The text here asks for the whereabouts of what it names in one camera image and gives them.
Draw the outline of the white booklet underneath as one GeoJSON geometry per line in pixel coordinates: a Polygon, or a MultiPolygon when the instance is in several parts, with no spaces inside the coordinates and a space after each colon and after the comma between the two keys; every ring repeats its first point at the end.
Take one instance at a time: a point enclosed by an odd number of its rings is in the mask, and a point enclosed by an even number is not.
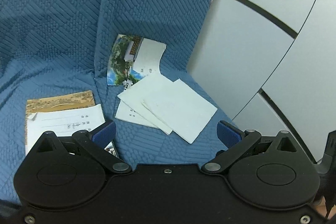
{"type": "Polygon", "coordinates": [[[155,127],[162,130],[166,135],[170,135],[173,130],[144,106],[144,99],[172,83],[171,80],[162,74],[152,73],[132,85],[129,89],[121,92],[117,97],[137,114],[142,116],[142,118],[155,125],[155,127]]]}

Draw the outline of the white booklet top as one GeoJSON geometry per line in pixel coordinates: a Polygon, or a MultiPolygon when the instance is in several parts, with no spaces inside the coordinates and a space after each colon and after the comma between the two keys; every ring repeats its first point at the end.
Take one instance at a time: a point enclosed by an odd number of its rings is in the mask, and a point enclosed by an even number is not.
{"type": "Polygon", "coordinates": [[[195,141],[217,111],[213,104],[180,79],[145,96],[142,104],[189,144],[195,141]]]}

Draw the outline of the tan painting cover notebook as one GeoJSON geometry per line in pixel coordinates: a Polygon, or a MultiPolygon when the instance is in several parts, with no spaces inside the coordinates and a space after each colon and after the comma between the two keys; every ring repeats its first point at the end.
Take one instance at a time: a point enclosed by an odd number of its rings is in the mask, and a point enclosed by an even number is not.
{"type": "MultiPolygon", "coordinates": [[[[27,100],[26,103],[26,125],[27,118],[30,114],[38,112],[53,112],[62,110],[81,109],[95,106],[95,101],[92,91],[84,91],[79,93],[72,93],[63,96],[39,98],[34,100],[27,100]]],[[[25,125],[25,145],[27,128],[25,125]]]]}

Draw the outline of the green landscape cover notebook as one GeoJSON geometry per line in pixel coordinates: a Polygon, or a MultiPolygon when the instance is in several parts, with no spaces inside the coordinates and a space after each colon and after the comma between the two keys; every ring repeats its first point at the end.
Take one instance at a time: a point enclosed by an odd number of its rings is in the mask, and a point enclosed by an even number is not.
{"type": "Polygon", "coordinates": [[[166,44],[134,35],[118,35],[108,60],[107,85],[125,89],[151,75],[159,73],[166,44]]]}

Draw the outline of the white lined notebook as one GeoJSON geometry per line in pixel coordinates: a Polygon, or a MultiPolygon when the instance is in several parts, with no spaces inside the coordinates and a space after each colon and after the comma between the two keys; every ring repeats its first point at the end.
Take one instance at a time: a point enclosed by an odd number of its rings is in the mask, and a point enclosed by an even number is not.
{"type": "Polygon", "coordinates": [[[29,153],[42,133],[52,131],[56,136],[71,136],[78,130],[91,131],[105,122],[101,105],[81,109],[38,112],[27,118],[25,153],[29,153]]]}

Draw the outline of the blue textured sofa cover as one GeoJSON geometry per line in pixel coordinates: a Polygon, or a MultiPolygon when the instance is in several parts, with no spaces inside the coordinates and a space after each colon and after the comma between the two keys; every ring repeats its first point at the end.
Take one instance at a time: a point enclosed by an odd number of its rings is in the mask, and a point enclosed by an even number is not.
{"type": "Polygon", "coordinates": [[[120,86],[106,70],[119,34],[166,44],[161,72],[208,94],[186,67],[211,0],[1,0],[1,200],[19,203],[14,175],[25,158],[29,99],[89,90],[114,118],[120,86]]]}

